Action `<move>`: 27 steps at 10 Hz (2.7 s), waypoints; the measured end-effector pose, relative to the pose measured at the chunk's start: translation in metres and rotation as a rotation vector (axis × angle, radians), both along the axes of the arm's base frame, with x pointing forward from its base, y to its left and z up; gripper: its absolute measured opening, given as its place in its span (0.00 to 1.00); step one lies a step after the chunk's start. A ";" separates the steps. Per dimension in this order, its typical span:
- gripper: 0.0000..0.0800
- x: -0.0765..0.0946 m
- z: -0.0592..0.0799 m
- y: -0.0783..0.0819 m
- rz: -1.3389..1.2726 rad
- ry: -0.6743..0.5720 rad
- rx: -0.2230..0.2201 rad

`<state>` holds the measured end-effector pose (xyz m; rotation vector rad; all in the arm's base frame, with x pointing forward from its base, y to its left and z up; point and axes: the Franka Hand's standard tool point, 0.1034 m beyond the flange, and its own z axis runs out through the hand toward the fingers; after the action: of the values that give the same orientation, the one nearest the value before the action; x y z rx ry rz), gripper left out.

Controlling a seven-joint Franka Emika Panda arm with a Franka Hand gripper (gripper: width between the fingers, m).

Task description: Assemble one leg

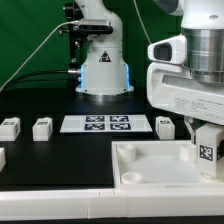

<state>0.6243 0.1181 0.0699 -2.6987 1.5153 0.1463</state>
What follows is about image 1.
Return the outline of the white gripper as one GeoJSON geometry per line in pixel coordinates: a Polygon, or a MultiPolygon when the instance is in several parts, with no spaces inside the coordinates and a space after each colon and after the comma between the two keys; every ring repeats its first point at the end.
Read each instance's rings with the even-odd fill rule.
{"type": "Polygon", "coordinates": [[[154,108],[185,116],[192,144],[196,144],[197,119],[224,126],[224,83],[198,82],[182,66],[151,63],[147,98],[154,108]]]}

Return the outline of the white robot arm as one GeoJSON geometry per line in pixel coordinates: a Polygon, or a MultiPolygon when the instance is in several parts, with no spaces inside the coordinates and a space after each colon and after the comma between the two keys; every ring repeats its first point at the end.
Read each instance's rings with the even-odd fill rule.
{"type": "MultiPolygon", "coordinates": [[[[182,18],[181,33],[148,46],[147,97],[159,109],[224,128],[224,0],[153,0],[182,18]]],[[[122,21],[102,0],[76,0],[88,38],[78,91],[93,98],[131,91],[122,21]]]]}

